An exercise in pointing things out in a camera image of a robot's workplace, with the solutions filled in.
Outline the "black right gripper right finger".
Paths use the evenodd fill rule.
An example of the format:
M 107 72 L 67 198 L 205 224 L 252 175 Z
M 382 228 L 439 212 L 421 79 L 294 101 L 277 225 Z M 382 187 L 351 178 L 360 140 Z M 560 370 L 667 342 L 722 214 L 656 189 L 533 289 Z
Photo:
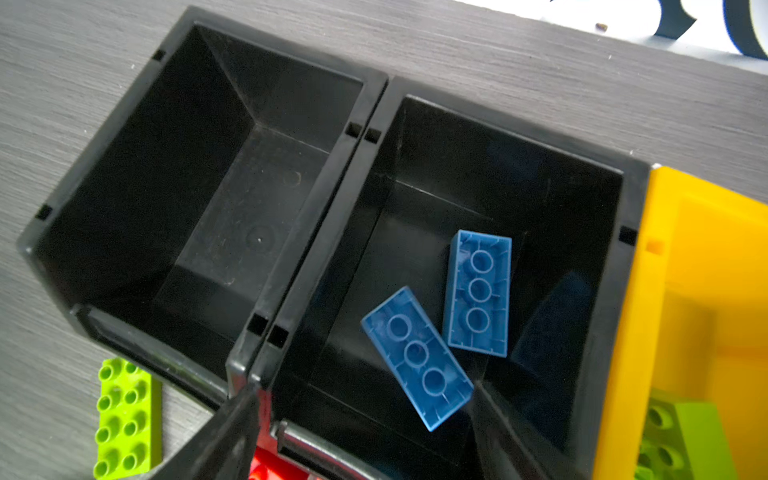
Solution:
M 477 383 L 470 416 L 484 479 L 574 479 L 576 469 L 490 383 Z

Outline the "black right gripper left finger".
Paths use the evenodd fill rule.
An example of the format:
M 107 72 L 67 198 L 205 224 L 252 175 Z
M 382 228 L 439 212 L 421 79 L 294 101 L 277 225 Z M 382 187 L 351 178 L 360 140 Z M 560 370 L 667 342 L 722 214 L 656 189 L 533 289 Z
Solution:
M 259 387 L 247 384 L 149 479 L 247 479 L 260 431 Z

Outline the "blue lego brick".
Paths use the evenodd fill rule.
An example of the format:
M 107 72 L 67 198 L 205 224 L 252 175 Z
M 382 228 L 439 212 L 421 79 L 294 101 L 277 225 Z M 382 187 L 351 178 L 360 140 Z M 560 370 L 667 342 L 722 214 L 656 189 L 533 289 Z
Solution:
M 361 327 L 428 431 L 469 402 L 472 381 L 409 287 L 372 309 Z
M 460 230 L 450 244 L 442 335 L 448 346 L 508 353 L 512 240 Z

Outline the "green lego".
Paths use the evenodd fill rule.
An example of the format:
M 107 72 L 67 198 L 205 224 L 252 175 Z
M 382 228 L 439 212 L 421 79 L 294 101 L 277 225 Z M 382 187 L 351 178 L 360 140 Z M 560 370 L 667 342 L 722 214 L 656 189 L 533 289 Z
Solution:
M 736 479 L 716 406 L 654 389 L 638 450 L 636 479 Z

